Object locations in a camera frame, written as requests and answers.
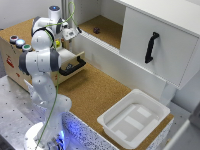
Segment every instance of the drawer handle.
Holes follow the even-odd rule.
[[[153,60],[153,57],[151,57],[151,53],[153,50],[153,45],[154,45],[154,40],[157,39],[159,37],[159,34],[156,32],[153,32],[153,36],[151,37],[150,41],[149,41],[149,45],[147,48],[147,53],[145,56],[145,63],[148,64],[149,62],[151,62]]]
[[[70,68],[68,70],[62,70],[60,68],[59,73],[63,76],[68,76],[70,74],[72,74],[73,72],[75,72],[76,70],[80,69],[81,67],[85,66],[86,62],[80,58],[80,56],[77,57],[77,61],[79,62],[78,65],[74,66],[73,68]]]

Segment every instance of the brown wooden surface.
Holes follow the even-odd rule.
[[[30,44],[31,23],[32,19],[0,31],[0,36],[9,42],[11,35],[18,35],[27,44]],[[97,122],[97,118],[130,91],[131,89],[128,87],[94,68],[92,65],[87,64],[84,70],[60,84],[58,92],[71,98],[71,112],[112,142],[120,150],[123,150],[121,146],[104,133],[102,126]],[[146,149],[172,119],[173,115],[170,114],[167,116],[143,141],[137,150]]]
[[[87,33],[92,34],[102,41],[105,41],[106,43],[120,49],[123,29],[122,25],[115,23],[103,16],[98,16],[79,25],[79,27]],[[99,34],[95,34],[93,32],[93,29],[95,27],[98,27],[100,29]]]

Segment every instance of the white cabinet door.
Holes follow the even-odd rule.
[[[153,60],[146,64],[145,56],[153,32],[159,37],[154,40]],[[120,54],[179,86],[197,40],[193,35],[127,8]]]

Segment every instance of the white plastic bin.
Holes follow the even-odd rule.
[[[97,120],[122,147],[135,149],[169,113],[169,108],[135,89]]]

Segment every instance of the cabinet compartment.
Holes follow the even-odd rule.
[[[158,33],[159,38],[154,40],[153,60],[146,64],[145,56],[153,32]],[[197,41],[193,35],[127,8],[120,54],[179,86]]]
[[[74,18],[82,30],[120,48],[125,6],[113,0],[78,0],[75,5]],[[100,34],[93,33],[95,27]]]

